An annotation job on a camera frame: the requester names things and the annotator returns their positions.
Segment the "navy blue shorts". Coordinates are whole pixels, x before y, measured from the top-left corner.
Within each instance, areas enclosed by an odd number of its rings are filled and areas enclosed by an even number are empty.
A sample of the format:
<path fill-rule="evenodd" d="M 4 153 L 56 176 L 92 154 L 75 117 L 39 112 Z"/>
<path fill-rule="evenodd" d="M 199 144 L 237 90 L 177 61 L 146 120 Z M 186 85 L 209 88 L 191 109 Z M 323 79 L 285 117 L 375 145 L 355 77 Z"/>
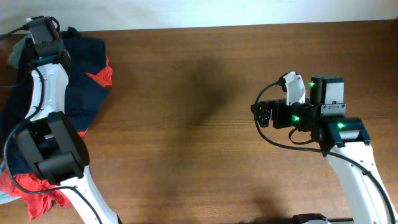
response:
<path fill-rule="evenodd" d="M 1 145 L 4 145 L 9 133 L 21 122 L 29 111 L 32 98 L 32 77 L 25 76 L 27 57 L 25 45 L 31 43 L 30 37 L 20 40 L 14 48 L 20 49 L 18 79 L 23 83 L 11 91 L 10 97 L 1 109 Z M 109 94 L 105 88 L 110 81 L 100 72 L 105 70 L 109 60 L 106 45 L 102 39 L 92 37 L 70 37 L 63 40 L 71 56 L 72 68 L 65 91 L 65 115 L 77 132 L 85 132 L 90 127 Z"/>

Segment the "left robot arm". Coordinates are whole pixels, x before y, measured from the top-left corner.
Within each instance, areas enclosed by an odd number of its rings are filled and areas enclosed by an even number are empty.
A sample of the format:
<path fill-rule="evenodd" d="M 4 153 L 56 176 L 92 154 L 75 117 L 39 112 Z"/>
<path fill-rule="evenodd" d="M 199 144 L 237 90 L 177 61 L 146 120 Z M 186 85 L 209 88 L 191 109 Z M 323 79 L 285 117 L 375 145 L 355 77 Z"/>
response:
<path fill-rule="evenodd" d="M 88 149 L 65 116 L 70 55 L 52 17 L 31 17 L 28 30 L 28 73 L 32 77 L 30 108 L 13 130 L 18 149 L 33 173 L 61 192 L 85 223 L 120 223 L 104 201 L 90 173 Z"/>

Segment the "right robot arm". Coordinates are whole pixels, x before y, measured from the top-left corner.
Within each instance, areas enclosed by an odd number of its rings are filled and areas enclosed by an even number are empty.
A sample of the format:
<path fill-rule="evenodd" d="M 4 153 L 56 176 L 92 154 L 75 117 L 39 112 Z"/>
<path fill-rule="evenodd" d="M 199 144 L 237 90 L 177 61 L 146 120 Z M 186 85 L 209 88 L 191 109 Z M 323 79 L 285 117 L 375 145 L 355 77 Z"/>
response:
<path fill-rule="evenodd" d="M 317 151 L 334 170 L 352 214 L 353 223 L 397 223 L 397 212 L 379 175 L 371 138 L 359 118 L 346 117 L 345 83 L 337 75 L 311 77 L 309 90 L 296 72 L 282 75 L 270 87 L 280 86 L 286 97 L 251 105 L 257 131 L 272 125 L 309 132 L 310 139 L 294 142 L 294 151 Z"/>

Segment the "light grey garment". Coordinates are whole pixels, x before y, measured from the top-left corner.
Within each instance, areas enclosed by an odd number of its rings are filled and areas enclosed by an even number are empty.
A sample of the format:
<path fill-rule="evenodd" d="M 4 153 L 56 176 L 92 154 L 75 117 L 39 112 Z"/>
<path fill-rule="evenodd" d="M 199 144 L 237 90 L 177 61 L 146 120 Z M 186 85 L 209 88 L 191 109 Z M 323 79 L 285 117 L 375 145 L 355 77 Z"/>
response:
<path fill-rule="evenodd" d="M 25 41 L 31 37 L 32 36 L 30 34 L 27 34 L 13 46 L 12 52 L 10 53 L 10 55 L 8 56 L 8 59 L 7 59 L 8 65 L 11 65 L 14 68 L 19 67 L 19 60 L 22 55 L 22 50 L 25 46 Z M 13 197 L 10 194 L 1 191 L 1 204 L 10 203 L 15 200 L 19 200 L 20 198 L 21 197 Z"/>

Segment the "black garment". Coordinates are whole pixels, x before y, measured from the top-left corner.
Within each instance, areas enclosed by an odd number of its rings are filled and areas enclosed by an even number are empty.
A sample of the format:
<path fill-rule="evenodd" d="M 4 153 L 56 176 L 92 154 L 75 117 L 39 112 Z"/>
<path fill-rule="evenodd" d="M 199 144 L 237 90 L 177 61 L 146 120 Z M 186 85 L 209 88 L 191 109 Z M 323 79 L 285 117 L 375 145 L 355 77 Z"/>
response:
<path fill-rule="evenodd" d="M 63 30 L 60 32 L 60 36 L 63 39 L 68 39 L 68 38 L 81 37 L 81 34 L 74 27 L 68 27 L 67 30 Z"/>

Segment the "red t-shirt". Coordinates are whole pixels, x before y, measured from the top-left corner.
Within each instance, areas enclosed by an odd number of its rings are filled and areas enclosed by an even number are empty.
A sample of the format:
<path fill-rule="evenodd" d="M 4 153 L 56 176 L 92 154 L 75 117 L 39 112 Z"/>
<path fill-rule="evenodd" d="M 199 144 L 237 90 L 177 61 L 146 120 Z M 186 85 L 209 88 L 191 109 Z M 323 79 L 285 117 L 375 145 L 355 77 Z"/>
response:
<path fill-rule="evenodd" d="M 24 65 L 32 77 L 29 111 L 4 142 L 4 164 L 12 186 L 23 195 L 60 193 L 85 223 L 119 223 L 90 174 L 87 147 L 65 115 L 69 74 L 57 56 L 33 58 Z M 29 174 L 48 183 L 43 190 L 25 188 L 17 181 L 9 158 L 15 151 L 29 166 Z"/>

